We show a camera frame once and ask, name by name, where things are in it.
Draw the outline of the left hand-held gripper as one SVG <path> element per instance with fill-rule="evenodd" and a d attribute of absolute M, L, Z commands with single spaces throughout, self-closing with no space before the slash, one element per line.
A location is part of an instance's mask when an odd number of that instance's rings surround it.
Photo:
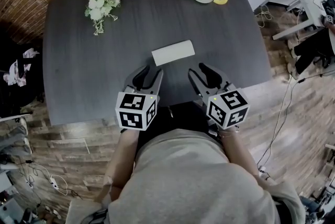
<path fill-rule="evenodd" d="M 116 116 L 122 129 L 146 131 L 157 115 L 159 90 L 164 72 L 159 69 L 148 87 L 143 87 L 149 65 L 132 72 L 125 80 L 124 91 L 118 93 Z"/>

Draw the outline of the pink patterned cloth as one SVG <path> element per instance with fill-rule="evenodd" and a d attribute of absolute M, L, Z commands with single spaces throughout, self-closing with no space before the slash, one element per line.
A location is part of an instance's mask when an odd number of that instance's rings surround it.
<path fill-rule="evenodd" d="M 19 87 L 26 86 L 26 73 L 30 71 L 32 64 L 40 53 L 33 48 L 29 48 L 24 53 L 19 53 L 15 62 L 3 75 L 3 80 L 8 86 L 17 84 Z"/>

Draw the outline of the person's grey shirt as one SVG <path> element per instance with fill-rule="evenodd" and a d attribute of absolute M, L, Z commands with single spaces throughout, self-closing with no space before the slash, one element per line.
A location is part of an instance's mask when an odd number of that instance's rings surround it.
<path fill-rule="evenodd" d="M 136 151 L 117 200 L 73 200 L 65 224 L 305 224 L 305 209 L 290 183 L 263 189 L 231 163 L 221 137 L 175 129 Z"/>

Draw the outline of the person's right forearm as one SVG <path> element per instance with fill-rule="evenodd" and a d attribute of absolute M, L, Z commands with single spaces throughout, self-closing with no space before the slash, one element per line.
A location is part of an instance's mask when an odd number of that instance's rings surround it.
<path fill-rule="evenodd" d="M 236 127 L 219 130 L 218 134 L 221 137 L 225 154 L 231 163 L 244 168 L 256 179 L 257 183 L 263 189 L 276 184 L 270 177 L 266 179 L 260 176 L 256 162 L 247 147 L 243 144 Z"/>

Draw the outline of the black office chair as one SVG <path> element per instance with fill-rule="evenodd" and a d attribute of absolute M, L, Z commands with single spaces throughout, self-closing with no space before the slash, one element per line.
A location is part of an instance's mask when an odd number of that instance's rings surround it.
<path fill-rule="evenodd" d="M 33 48 L 40 54 L 36 57 L 30 71 L 26 73 L 26 86 L 17 84 L 8 86 L 3 80 L 3 75 L 9 71 L 9 67 L 18 57 Z M 21 108 L 29 105 L 35 99 L 44 102 L 44 84 L 42 74 L 42 50 L 33 43 L 17 44 L 9 35 L 0 29 L 0 117 L 8 117 L 20 114 Z"/>

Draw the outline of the white glasses case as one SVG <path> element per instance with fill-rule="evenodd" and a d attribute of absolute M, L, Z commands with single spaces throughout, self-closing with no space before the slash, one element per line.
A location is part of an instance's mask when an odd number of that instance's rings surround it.
<path fill-rule="evenodd" d="M 153 50 L 151 53 L 156 66 L 161 66 L 182 58 L 193 56 L 195 55 L 195 50 L 192 42 L 186 40 Z"/>

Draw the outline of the person's left forearm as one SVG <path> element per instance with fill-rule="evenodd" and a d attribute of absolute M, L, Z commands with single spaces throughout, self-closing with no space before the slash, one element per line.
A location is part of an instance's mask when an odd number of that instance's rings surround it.
<path fill-rule="evenodd" d="M 111 161 L 107 165 L 103 188 L 95 198 L 97 203 L 101 203 L 106 196 L 112 201 L 119 198 L 133 172 L 138 139 L 138 130 L 126 130 L 120 135 Z"/>

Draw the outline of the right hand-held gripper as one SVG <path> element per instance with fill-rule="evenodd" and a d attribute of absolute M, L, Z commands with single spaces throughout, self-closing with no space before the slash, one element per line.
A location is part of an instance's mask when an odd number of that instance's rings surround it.
<path fill-rule="evenodd" d="M 215 67 L 199 63 L 201 75 L 193 69 L 188 70 L 188 79 L 196 94 L 201 97 L 199 105 L 206 114 L 209 125 L 216 124 L 225 130 L 245 121 L 250 104 L 241 88 L 226 81 Z"/>

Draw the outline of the white flower bouquet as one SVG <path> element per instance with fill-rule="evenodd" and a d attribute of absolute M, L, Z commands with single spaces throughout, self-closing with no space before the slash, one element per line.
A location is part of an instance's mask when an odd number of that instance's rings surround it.
<path fill-rule="evenodd" d="M 95 28 L 94 35 L 104 33 L 104 21 L 106 18 L 118 19 L 112 14 L 113 9 L 121 6 L 121 0 L 88 0 L 84 16 L 90 18 Z"/>

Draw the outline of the white side desk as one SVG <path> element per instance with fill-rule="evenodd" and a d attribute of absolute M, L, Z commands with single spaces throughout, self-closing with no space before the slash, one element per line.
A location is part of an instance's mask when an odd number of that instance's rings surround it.
<path fill-rule="evenodd" d="M 5 122 L 5 121 L 8 121 L 8 120 L 19 119 L 19 118 L 22 118 L 22 117 L 29 116 L 31 114 L 32 114 L 32 112 L 28 112 L 28 113 L 22 113 L 22 114 L 8 116 L 8 117 L 4 117 L 4 118 L 0 117 L 0 122 Z"/>

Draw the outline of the person's black trousers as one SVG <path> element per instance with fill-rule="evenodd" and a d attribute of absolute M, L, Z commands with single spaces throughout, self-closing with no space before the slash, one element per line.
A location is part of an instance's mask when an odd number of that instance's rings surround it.
<path fill-rule="evenodd" d="M 155 137 L 175 129 L 184 129 L 205 133 L 207 137 L 219 141 L 219 138 L 210 134 L 206 114 L 194 102 L 177 104 L 169 107 L 158 107 L 158 112 L 150 126 L 140 131 L 136 151 L 139 151 L 147 142 Z"/>

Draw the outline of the dark grey table white legs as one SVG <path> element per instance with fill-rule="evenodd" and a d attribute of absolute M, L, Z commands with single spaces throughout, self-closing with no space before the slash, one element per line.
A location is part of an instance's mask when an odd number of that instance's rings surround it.
<path fill-rule="evenodd" d="M 43 80 L 52 125 L 111 118 L 125 79 L 149 64 L 151 52 L 190 40 L 195 55 L 162 68 L 160 105 L 196 99 L 187 72 L 199 63 L 223 72 L 236 87 L 272 79 L 260 28 L 248 0 L 224 5 L 195 0 L 121 0 L 94 35 L 88 0 L 52 0 L 43 35 Z"/>

